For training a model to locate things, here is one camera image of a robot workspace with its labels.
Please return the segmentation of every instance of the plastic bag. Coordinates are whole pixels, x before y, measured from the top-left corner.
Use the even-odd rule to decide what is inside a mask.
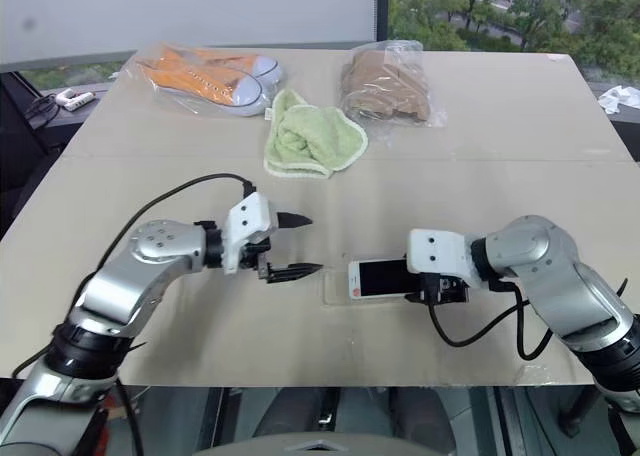
[[[434,108],[422,66],[422,44],[391,40],[353,49],[342,71],[340,107],[367,133],[390,124],[444,126],[446,115]]]
[[[126,72],[148,82],[158,98],[202,115],[264,113],[283,78],[282,67],[267,56],[167,44],[136,55]]]

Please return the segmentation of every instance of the beige tabletop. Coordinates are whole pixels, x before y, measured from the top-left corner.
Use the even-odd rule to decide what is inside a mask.
[[[264,50],[310,103],[336,104],[347,53]],[[122,367],[131,384],[207,386],[572,384],[590,381],[555,339],[533,362],[515,319],[464,349],[438,339],[426,309],[349,303],[354,259],[401,257],[412,228],[494,231],[523,214],[567,229],[583,260],[640,307],[640,169],[573,62],[542,54],[425,53],[444,128],[395,128],[328,181],[262,168],[268,122],[192,115],[121,76],[0,243],[0,375],[42,347],[79,279],[142,204],[187,179],[233,171],[312,226],[272,238],[274,263],[316,262],[308,278],[266,285],[219,270],[174,283]],[[224,220],[235,182],[209,182],[145,220]],[[512,296],[476,292],[438,308],[454,337],[479,329]],[[527,310],[529,348],[544,332]]]

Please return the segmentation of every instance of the green towel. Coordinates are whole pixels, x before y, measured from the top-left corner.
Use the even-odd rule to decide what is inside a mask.
[[[283,89],[273,100],[264,167],[274,176],[325,179],[353,164],[367,144],[364,129],[342,110],[311,106]]]

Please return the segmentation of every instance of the phone screen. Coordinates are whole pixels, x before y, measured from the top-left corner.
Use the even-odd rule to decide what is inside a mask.
[[[420,291],[419,275],[407,271],[405,259],[360,263],[359,266],[362,297]]]

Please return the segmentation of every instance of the smartphone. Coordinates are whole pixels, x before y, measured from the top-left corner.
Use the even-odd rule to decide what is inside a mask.
[[[403,297],[420,292],[420,276],[407,270],[406,259],[349,263],[349,297],[353,300]]]

